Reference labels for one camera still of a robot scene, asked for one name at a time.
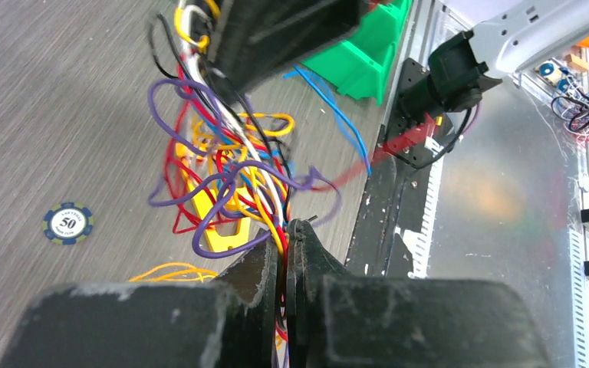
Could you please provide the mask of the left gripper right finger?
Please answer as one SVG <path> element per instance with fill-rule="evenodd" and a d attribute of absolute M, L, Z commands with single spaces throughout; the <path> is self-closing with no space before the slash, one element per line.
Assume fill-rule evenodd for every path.
<path fill-rule="evenodd" d="M 293 367 L 549 367 L 529 309 L 485 280 L 351 274 L 310 222 L 288 226 Z"/>

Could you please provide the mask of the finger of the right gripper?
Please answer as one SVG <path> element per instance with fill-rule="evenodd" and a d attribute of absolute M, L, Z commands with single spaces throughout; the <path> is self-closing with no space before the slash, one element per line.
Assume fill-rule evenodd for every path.
<path fill-rule="evenodd" d="M 359 27 L 359 0 L 220 1 L 208 59 L 241 92 L 343 41 Z"/>

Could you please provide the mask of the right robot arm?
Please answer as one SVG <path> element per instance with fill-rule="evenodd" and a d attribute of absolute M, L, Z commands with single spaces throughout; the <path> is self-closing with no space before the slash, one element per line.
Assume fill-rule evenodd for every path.
<path fill-rule="evenodd" d="M 265 78 L 353 34 L 365 1 L 220 1 L 206 59 L 220 76 L 219 96 L 232 101 Z M 474 107 L 502 79 L 555 56 L 589 35 L 589 1 L 523 1 L 444 41 L 429 73 L 400 90 L 403 118 Z"/>

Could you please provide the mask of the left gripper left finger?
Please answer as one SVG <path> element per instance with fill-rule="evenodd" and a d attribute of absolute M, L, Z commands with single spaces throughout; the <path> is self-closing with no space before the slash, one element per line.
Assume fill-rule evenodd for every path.
<path fill-rule="evenodd" d="M 1 367 L 274 367 L 278 251 L 255 246 L 212 280 L 61 284 L 33 298 Z"/>

